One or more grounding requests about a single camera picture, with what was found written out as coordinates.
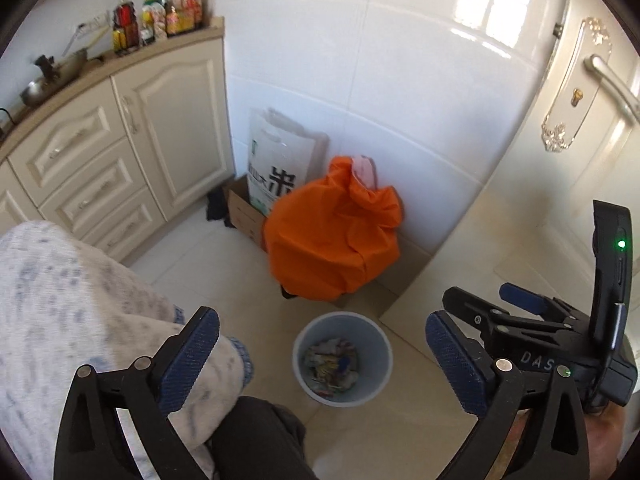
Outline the right hand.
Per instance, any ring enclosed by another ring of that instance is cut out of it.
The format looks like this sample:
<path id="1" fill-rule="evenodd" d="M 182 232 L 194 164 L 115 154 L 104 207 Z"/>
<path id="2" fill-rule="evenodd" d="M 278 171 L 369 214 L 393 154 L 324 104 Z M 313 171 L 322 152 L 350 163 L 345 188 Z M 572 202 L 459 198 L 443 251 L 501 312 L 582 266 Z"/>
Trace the right hand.
<path id="1" fill-rule="evenodd" d="M 528 411 L 520 411 L 511 427 L 506 442 L 491 471 L 488 479 L 501 479 L 518 447 L 522 433 L 528 419 Z M 608 479 L 612 476 L 618 464 L 618 454 L 623 445 L 624 427 L 626 422 L 625 409 L 610 403 L 599 414 L 585 416 L 589 471 L 591 479 Z"/>

